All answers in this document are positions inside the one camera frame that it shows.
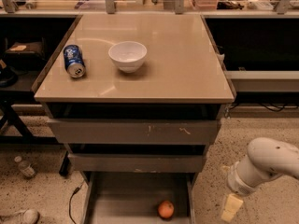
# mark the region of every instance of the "bottle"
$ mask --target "bottle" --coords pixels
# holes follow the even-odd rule
[[[31,166],[31,163],[24,160],[21,156],[17,156],[15,162],[18,163],[18,168],[24,176],[32,178],[36,175],[36,170]]]

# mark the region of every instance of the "blue soda can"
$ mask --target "blue soda can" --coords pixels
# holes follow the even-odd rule
[[[64,48],[64,68],[74,78],[85,74],[85,65],[80,48],[77,45],[68,45]]]

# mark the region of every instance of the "beige tabletop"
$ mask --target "beige tabletop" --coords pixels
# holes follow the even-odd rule
[[[118,42],[148,49],[132,74],[108,56]],[[60,53],[36,93],[39,102],[210,103],[234,100],[199,14],[86,13],[67,44],[82,49],[86,75],[72,78]]]

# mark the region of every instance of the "white bowl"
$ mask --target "white bowl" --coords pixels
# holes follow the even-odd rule
[[[147,48],[135,41],[124,41],[109,49],[109,57],[120,70],[126,73],[136,71],[146,60]]]

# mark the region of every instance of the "concrete floor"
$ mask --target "concrete floor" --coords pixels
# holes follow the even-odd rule
[[[51,135],[46,118],[21,117],[36,135]],[[256,137],[271,137],[299,146],[299,115],[296,112],[274,113],[259,110],[235,110],[229,119],[222,119],[222,126],[213,146],[210,147],[206,166],[193,188],[197,224],[218,224],[221,221],[223,195],[229,190],[225,183],[225,167],[242,159],[247,143]],[[15,133],[4,127],[0,135]],[[79,172],[70,170],[67,177],[58,174],[65,150],[62,146],[6,145],[0,146],[0,211],[12,213],[24,208],[34,208],[40,213],[39,224],[73,223],[68,205],[72,192],[83,179]],[[30,180],[22,177],[14,157],[22,155],[31,161],[38,174]],[[71,203],[73,219],[80,222],[87,185]],[[263,184],[245,198],[245,204],[232,224],[298,224],[297,206],[299,182],[283,176]]]

